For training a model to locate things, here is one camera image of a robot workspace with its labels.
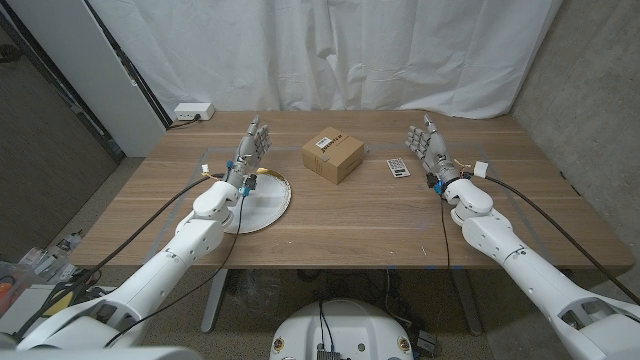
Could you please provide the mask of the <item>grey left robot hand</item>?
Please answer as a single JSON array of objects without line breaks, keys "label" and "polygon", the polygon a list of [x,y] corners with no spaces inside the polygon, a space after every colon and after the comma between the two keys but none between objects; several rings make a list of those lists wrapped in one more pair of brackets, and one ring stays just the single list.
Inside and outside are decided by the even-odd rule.
[{"label": "grey left robot hand", "polygon": [[256,115],[234,153],[225,181],[239,187],[246,176],[258,169],[271,144],[268,126],[261,125],[260,116]]}]

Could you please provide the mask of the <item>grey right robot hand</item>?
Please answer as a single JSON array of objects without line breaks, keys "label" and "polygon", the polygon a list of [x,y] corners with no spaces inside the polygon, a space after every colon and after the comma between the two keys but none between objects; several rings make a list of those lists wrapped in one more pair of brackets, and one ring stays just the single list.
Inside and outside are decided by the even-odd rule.
[{"label": "grey right robot hand", "polygon": [[418,157],[428,173],[433,174],[443,184],[454,181],[459,177],[459,173],[446,148],[444,138],[428,114],[424,115],[424,123],[425,129],[409,127],[405,145]]}]

